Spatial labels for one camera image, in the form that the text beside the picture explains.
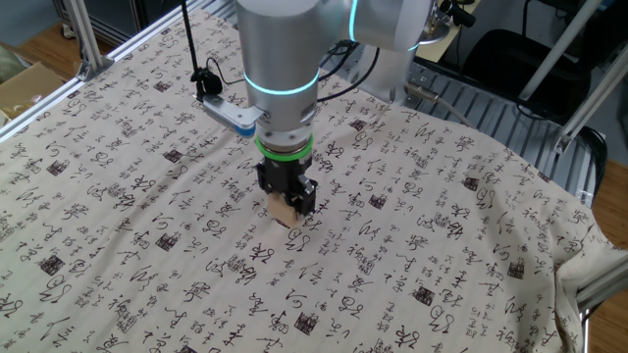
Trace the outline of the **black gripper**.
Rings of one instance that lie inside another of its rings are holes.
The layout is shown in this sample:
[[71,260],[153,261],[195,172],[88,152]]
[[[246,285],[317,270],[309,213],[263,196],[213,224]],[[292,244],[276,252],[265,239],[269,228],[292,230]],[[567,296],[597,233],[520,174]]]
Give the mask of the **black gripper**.
[[318,182],[305,175],[311,158],[281,162],[269,157],[256,165],[259,187],[270,195],[273,191],[289,194],[291,207],[298,215],[307,217],[315,211]]

